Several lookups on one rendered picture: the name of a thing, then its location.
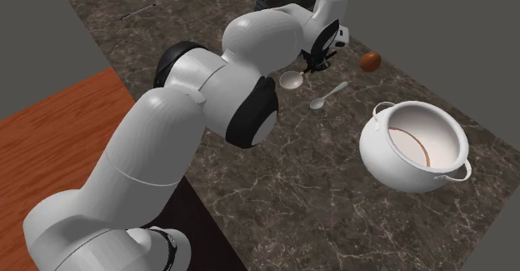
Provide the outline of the white round-bowl spoon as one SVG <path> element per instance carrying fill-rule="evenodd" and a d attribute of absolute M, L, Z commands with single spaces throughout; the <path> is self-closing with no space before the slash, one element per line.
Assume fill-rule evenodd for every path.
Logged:
<path fill-rule="evenodd" d="M 285 90 L 299 88 L 304 81 L 304 72 L 286 71 L 279 78 L 280 87 Z"/>

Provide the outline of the small white spoon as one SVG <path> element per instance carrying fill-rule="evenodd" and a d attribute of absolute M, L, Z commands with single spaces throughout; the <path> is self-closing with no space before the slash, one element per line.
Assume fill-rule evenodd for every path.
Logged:
<path fill-rule="evenodd" d="M 326 102 L 326 99 L 328 97 L 330 97 L 331 95 L 333 95 L 334 93 L 337 93 L 339 91 L 341 91 L 342 89 L 344 89 L 346 86 L 348 85 L 348 82 L 346 81 L 343 81 L 342 83 L 338 84 L 332 91 L 330 91 L 329 93 L 327 93 L 326 95 L 320 97 L 320 98 L 315 98 L 313 99 L 310 104 L 309 104 L 309 107 L 310 109 L 320 109 L 324 103 Z"/>

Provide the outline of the brown egg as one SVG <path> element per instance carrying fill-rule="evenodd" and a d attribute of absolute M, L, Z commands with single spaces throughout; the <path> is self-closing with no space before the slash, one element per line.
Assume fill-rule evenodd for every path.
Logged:
<path fill-rule="evenodd" d="M 370 52 L 364 54 L 359 62 L 360 68 L 367 73 L 376 71 L 382 62 L 382 58 L 379 53 Z"/>

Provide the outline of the thin black pen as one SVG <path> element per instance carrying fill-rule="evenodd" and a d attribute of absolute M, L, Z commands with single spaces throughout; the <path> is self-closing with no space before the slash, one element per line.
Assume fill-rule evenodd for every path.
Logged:
<path fill-rule="evenodd" d="M 156 3 L 153 3 L 153 4 L 150 4 L 150 5 L 147 5 L 146 7 L 139 8 L 138 10 L 135 10 L 135 11 L 133 11 L 133 12 L 131 12 L 131 13 L 128 13 L 128 14 L 125 14 L 125 15 L 121 16 L 118 20 L 119 20 L 119 21 L 122 21 L 122 20 L 128 19 L 128 18 L 130 18 L 130 17 L 136 16 L 136 15 L 138 15 L 139 13 L 145 12 L 145 11 L 147 11 L 148 9 L 154 8 L 154 7 L 156 7 L 156 6 L 157 6 Z"/>

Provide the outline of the dark robot stand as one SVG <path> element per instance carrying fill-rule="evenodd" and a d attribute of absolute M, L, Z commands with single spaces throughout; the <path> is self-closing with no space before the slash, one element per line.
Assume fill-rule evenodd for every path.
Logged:
<path fill-rule="evenodd" d="M 183 177 L 162 212 L 144 228 L 173 228 L 191 244 L 187 271 L 248 271 L 188 180 Z"/>

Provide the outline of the white two-handled pot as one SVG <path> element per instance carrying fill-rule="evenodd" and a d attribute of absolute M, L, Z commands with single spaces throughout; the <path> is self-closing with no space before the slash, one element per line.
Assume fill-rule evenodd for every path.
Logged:
<path fill-rule="evenodd" d="M 381 102 L 363 128 L 359 152 L 380 183 L 426 193 L 472 176 L 468 138 L 459 123 L 430 103 Z"/>

